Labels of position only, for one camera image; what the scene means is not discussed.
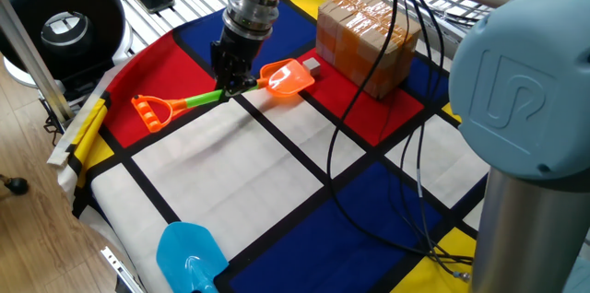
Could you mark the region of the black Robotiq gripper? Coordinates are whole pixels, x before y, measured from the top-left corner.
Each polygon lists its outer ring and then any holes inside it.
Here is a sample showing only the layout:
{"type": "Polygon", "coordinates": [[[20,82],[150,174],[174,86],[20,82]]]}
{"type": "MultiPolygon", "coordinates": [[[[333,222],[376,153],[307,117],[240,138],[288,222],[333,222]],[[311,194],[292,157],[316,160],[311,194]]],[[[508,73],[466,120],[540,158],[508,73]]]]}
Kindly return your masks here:
{"type": "Polygon", "coordinates": [[[246,70],[252,69],[254,58],[259,54],[263,40],[252,40],[224,26],[217,41],[210,43],[211,66],[216,74],[216,90],[223,96],[237,96],[257,88],[257,79],[249,74],[233,74],[233,66],[228,63],[234,59],[245,63],[246,70]]]}

